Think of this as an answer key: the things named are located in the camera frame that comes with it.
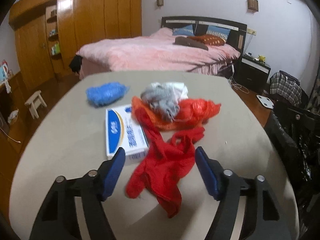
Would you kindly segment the white blue carton box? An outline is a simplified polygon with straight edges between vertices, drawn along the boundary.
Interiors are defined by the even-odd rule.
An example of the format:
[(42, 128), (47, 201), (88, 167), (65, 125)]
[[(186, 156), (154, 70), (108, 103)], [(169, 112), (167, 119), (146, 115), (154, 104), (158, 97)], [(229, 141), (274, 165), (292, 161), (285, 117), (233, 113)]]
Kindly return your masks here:
[(131, 105), (106, 109), (105, 136), (107, 159), (112, 159), (120, 147), (125, 151), (126, 165), (141, 162), (148, 153), (148, 140), (142, 126), (133, 118)]

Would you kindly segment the red fabric garment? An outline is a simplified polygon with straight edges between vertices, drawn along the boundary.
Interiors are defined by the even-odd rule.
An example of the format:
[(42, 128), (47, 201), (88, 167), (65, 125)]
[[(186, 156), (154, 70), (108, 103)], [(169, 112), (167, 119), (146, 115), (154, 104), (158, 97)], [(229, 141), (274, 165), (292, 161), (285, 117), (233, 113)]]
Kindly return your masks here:
[(146, 157), (131, 175), (126, 194), (129, 198), (137, 198), (147, 189), (157, 198), (168, 218), (172, 218), (178, 214), (182, 204), (177, 184), (195, 164), (194, 144), (204, 137), (204, 128), (178, 131), (164, 141), (145, 110), (136, 110), (136, 115), (150, 146)]

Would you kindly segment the red plastic bag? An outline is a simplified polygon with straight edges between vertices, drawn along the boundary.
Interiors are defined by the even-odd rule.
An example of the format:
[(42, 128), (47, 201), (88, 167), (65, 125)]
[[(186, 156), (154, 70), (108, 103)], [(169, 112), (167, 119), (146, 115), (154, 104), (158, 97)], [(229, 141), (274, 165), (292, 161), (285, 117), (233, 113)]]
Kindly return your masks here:
[(186, 126), (199, 126), (219, 114), (221, 104), (212, 100), (183, 99), (179, 102), (180, 111), (174, 120)]

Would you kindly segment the white cloth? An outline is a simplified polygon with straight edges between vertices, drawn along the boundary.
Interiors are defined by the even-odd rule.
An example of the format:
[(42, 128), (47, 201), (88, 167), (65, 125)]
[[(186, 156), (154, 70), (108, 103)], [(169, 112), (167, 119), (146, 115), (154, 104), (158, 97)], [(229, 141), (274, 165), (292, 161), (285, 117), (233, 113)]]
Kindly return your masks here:
[(176, 101), (181, 101), (188, 98), (188, 88), (182, 82), (166, 82), (164, 86), (169, 89)]

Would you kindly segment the blue plastic bag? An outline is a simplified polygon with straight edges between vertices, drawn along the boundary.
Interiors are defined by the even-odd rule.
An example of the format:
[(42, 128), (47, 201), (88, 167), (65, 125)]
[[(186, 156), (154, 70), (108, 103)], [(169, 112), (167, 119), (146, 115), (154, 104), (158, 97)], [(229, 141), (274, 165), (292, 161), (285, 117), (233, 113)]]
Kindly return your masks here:
[(121, 99), (129, 87), (119, 82), (109, 82), (98, 87), (89, 87), (86, 89), (88, 102), (94, 107), (103, 107), (110, 105)]

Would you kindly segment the orange foam net sheet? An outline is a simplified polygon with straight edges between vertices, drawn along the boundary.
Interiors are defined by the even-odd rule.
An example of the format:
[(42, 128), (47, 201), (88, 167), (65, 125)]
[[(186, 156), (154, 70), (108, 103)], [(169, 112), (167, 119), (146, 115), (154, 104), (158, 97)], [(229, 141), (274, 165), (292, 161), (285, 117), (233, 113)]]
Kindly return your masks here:
[(143, 109), (146, 111), (148, 117), (151, 119), (151, 122), (157, 127), (160, 131), (180, 131), (184, 129), (192, 129), (192, 128), (198, 128), (202, 127), (202, 125), (199, 126), (186, 126), (184, 123), (180, 123), (177, 121), (168, 122), (162, 119), (162, 117), (155, 113), (153, 110), (150, 109), (149, 106), (147, 106), (145, 103), (142, 102), (140, 98), (137, 96), (134, 96), (131, 100), (131, 106), (132, 106), (132, 117), (140, 123), (140, 121), (137, 118), (136, 110)]

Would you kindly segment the grey cloth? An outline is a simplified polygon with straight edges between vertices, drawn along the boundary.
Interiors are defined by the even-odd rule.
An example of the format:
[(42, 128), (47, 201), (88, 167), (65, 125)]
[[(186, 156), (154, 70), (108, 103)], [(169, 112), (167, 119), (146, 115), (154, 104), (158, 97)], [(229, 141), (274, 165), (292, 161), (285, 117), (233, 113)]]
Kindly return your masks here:
[(158, 113), (163, 120), (172, 122), (179, 113), (178, 101), (172, 92), (164, 86), (165, 83), (154, 82), (146, 87), (140, 98), (151, 110)]

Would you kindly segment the black lined trash bin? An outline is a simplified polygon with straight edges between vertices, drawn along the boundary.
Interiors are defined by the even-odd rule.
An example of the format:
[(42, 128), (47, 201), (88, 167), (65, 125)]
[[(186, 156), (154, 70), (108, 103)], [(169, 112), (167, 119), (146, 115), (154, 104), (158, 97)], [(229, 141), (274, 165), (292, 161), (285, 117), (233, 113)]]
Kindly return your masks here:
[(264, 127), (292, 185), (299, 220), (306, 228), (319, 224), (319, 140), (292, 140), (273, 126), (273, 112)]

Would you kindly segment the white bathroom scale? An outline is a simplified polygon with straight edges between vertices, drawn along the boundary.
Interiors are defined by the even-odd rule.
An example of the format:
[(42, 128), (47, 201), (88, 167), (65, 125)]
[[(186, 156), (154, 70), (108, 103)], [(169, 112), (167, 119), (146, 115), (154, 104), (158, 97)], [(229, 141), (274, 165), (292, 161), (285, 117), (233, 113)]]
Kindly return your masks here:
[(264, 106), (267, 109), (273, 109), (274, 108), (274, 103), (271, 99), (265, 97), (265, 96), (261, 96), (261, 95), (256, 95), (257, 99), (259, 100), (259, 102), (262, 104), (262, 106)]

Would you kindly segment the beige table cover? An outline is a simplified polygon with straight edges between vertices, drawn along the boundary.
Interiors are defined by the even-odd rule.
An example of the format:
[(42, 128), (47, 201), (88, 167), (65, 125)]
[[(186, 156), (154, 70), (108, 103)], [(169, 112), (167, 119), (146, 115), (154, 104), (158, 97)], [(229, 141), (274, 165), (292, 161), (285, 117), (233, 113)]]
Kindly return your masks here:
[(297, 239), (270, 133), (218, 76), (128, 71), (75, 85), (16, 168), (20, 239)]

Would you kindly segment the small white wooden stool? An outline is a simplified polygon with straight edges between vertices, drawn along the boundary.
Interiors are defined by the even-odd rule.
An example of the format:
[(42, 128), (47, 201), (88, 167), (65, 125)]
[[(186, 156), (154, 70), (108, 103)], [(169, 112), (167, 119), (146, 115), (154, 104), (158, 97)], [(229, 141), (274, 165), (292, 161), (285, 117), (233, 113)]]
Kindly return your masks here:
[(47, 107), (46, 102), (44, 101), (43, 97), (41, 96), (41, 91), (37, 90), (33, 93), (33, 95), (24, 103), (26, 107), (28, 107), (31, 117), (33, 119), (38, 119), (39, 114), (37, 109), (42, 107)]

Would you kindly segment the bed with pink cover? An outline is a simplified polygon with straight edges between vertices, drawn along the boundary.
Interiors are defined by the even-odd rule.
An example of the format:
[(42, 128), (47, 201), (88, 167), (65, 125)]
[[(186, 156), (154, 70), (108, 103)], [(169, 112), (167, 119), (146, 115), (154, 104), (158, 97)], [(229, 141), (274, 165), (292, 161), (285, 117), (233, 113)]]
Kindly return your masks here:
[[(223, 46), (209, 50), (175, 45), (174, 28), (193, 25), (194, 36), (205, 35), (209, 25), (230, 29)], [(82, 46), (69, 64), (81, 79), (103, 73), (132, 70), (176, 70), (229, 77), (241, 61), (247, 26), (234, 21), (200, 17), (163, 17), (161, 27), (149, 36), (106, 38)]]

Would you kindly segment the brown dotted pillow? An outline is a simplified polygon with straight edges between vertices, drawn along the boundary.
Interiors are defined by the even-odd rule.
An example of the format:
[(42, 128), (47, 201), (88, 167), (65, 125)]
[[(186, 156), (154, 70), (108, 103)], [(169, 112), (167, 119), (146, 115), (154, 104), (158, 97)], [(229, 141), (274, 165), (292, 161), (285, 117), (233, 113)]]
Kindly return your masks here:
[(223, 38), (211, 34), (188, 36), (188, 38), (209, 46), (223, 46), (226, 42)]

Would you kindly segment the blue pillow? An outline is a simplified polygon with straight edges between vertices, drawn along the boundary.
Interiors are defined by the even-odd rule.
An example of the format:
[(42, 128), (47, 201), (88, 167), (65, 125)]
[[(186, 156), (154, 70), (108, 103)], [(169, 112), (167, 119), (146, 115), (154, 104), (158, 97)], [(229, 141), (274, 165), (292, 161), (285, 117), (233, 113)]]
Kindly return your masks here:
[(231, 32), (230, 29), (209, 25), (208, 29), (206, 31), (206, 34), (214, 35), (214, 36), (220, 37), (220, 38), (224, 39), (225, 41), (227, 41), (230, 32)]
[(187, 25), (181, 28), (174, 28), (172, 30), (174, 36), (194, 36), (193, 25)]

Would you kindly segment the wall lamp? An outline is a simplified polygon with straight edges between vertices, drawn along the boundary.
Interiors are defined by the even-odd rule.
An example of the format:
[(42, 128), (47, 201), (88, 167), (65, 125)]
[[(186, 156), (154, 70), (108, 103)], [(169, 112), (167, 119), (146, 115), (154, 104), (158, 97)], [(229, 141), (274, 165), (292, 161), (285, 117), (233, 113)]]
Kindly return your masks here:
[(252, 12), (258, 12), (259, 11), (258, 0), (247, 0), (247, 9)]
[(156, 4), (158, 7), (162, 7), (164, 5), (164, 0), (156, 0)]

